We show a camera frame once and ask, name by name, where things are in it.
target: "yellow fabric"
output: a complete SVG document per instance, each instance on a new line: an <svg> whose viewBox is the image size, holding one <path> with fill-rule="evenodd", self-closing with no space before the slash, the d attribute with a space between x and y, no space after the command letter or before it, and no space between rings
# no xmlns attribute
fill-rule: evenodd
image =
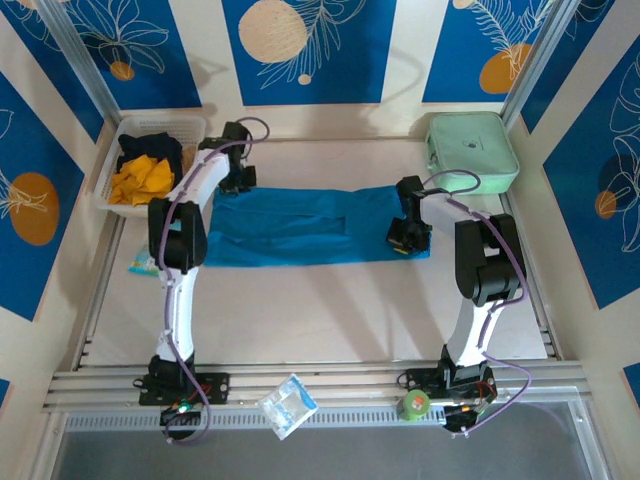
<svg viewBox="0 0 640 480"><path fill-rule="evenodd" d="M152 198L163 198L173 187L174 175L169 161L158 162L146 155L122 165L120 173L111 177L109 203L146 205Z"/></svg>

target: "white table surface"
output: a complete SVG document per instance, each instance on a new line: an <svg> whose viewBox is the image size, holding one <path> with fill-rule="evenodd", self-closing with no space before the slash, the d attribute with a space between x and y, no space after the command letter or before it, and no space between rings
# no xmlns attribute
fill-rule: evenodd
<svg viewBox="0 0 640 480"><path fill-rule="evenodd" d="M273 142L250 161L258 185L359 188L428 177L423 144L405 140ZM497 196L463 197L502 211ZM163 325L156 278L127 268L146 239L146 220L128 219L95 333L83 365L144 365ZM424 260L277 268L202 268L194 294L197 363L437 360L455 327L462 297L454 244L434 231ZM530 303L507 309L489 353L546 358Z"/></svg>

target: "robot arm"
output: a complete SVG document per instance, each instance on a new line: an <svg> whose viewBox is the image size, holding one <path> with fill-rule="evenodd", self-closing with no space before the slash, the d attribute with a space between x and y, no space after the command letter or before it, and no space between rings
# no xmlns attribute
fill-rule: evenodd
<svg viewBox="0 0 640 480"><path fill-rule="evenodd" d="M195 378L191 311L198 270L207 253L202 213L216 188L223 193L239 193L255 185L254 167L242 165L244 145L236 144L220 151L229 142L241 143L248 138L249 131L244 126L228 122L222 138L207 138L199 145L189 173L171 193L149 203L149 252L161 267L165 325L156 355L149 363L149 374L141 381L141 387L152 394L141 395L141 404L150 404L147 401L171 404L176 397L189 397L194 391L180 360ZM170 212L173 212L170 223L175 228L165 232Z"/></svg>
<svg viewBox="0 0 640 480"><path fill-rule="evenodd" d="M407 386L417 385L432 398L484 397L484 407L462 416L447 429L460 431L473 425L495 394L483 395L481 384L493 385L493 373L484 352L505 301L514 298L521 286L507 252L480 220L456 208L451 194L442 189L425 190L419 177L405 177L396 186L404 219L394 219L387 241L404 254L426 251L436 228L455 241L455 275L463 296L455 330L445 343L435 369L410 369ZM489 218L524 272L524 259L514 219L510 215Z"/></svg>

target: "blue cloth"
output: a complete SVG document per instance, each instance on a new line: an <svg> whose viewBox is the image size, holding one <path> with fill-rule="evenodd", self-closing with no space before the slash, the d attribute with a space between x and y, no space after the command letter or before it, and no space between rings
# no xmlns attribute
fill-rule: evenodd
<svg viewBox="0 0 640 480"><path fill-rule="evenodd" d="M265 267L426 258L386 242L404 218L393 186L356 192L255 188L213 200L205 265Z"/></svg>

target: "mint green box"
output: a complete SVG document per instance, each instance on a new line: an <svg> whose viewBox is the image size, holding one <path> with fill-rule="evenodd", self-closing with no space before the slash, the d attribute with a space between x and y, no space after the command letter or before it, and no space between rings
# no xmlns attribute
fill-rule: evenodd
<svg viewBox="0 0 640 480"><path fill-rule="evenodd" d="M502 119L492 112L438 114L431 119L425 142L430 173L470 170L482 180L473 194L504 193L520 171ZM450 173L434 183L452 192L470 188L476 180Z"/></svg>

